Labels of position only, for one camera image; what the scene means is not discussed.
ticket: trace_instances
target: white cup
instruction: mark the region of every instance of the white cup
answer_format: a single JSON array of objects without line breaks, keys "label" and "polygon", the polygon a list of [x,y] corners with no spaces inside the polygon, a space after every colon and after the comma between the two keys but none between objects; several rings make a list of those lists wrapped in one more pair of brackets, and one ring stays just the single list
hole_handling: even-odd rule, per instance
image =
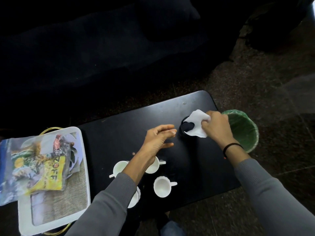
[{"label": "white cup", "polygon": [[158,158],[155,157],[154,162],[152,163],[151,166],[148,167],[148,169],[146,170],[146,173],[148,174],[155,173],[159,169],[160,165],[163,165],[163,164],[166,164],[166,161],[158,160]]},{"label": "white cup", "polygon": [[116,177],[118,173],[122,172],[125,169],[128,163],[129,161],[125,160],[117,162],[114,166],[113,174],[111,174],[109,178]]},{"label": "white cup", "polygon": [[137,191],[136,191],[136,193],[133,195],[133,197],[132,197],[132,199],[131,199],[131,201],[130,201],[130,203],[129,203],[128,209],[134,207],[134,206],[139,202],[139,200],[140,200],[140,195],[141,195],[140,189],[139,189],[139,187],[137,186]]},{"label": "white cup", "polygon": [[153,183],[153,189],[158,197],[164,198],[171,193],[172,186],[177,185],[177,182],[171,182],[167,177],[158,177]]}]

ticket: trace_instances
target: gray sleeve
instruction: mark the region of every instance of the gray sleeve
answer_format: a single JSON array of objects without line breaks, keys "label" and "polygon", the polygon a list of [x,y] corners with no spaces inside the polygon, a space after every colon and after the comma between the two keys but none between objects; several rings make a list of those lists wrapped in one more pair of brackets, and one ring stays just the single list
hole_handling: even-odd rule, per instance
[{"label": "gray sleeve", "polygon": [[112,183],[98,193],[93,203],[74,223],[66,236],[116,236],[127,215],[127,207],[137,186],[125,173],[119,173]]},{"label": "gray sleeve", "polygon": [[256,160],[242,161],[235,174],[267,235],[315,235],[315,216]]}]

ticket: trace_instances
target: granite floor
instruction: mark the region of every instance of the granite floor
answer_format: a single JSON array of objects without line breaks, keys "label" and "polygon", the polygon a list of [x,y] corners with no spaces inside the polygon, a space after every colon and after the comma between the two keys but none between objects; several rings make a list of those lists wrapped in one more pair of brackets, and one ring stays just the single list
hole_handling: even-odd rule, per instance
[{"label": "granite floor", "polygon": [[[238,39],[230,61],[209,75],[170,82],[70,116],[76,126],[197,90],[208,91],[220,111],[238,109],[258,125],[251,156],[315,213],[315,25],[304,20],[277,49],[257,51]],[[189,235],[263,235],[242,187],[170,213]],[[17,204],[0,207],[3,235],[19,235]],[[153,220],[138,236],[157,235]]]}]

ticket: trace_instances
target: trash can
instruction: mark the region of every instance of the trash can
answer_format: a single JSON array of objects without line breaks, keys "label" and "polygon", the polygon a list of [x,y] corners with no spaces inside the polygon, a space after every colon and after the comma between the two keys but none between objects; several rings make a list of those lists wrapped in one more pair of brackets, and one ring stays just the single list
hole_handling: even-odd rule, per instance
[{"label": "trash can", "polygon": [[258,144],[259,133],[257,125],[239,110],[227,110],[222,114],[229,116],[229,123],[233,137],[242,145],[244,150],[249,153],[255,149]]}]

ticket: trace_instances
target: yellow packet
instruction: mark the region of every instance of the yellow packet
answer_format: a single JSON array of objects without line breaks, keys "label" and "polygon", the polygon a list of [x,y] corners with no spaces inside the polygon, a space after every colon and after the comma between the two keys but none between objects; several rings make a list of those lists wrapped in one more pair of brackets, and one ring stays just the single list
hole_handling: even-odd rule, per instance
[{"label": "yellow packet", "polygon": [[65,156],[59,156],[44,162],[44,172],[39,181],[28,189],[27,194],[40,190],[62,190],[62,172],[65,166]]}]

